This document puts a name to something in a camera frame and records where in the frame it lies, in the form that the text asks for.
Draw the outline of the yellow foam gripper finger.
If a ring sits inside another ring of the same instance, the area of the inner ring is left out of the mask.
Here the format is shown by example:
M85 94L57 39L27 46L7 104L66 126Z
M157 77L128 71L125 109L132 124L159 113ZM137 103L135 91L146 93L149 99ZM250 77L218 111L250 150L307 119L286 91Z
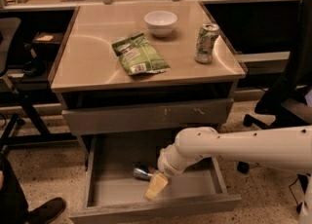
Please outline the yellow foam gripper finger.
M155 199L168 185L169 179L163 173L155 173L149 181L144 197L148 201Z

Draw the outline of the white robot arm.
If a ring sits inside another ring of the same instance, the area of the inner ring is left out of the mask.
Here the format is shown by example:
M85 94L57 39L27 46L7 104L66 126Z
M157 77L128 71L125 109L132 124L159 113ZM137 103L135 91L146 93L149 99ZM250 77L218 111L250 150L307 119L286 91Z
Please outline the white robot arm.
M157 197L171 177L205 158L221 156L267 168L312 174L312 127L291 127L260 131L219 133L213 128L187 128L160 151L157 167L145 198Z

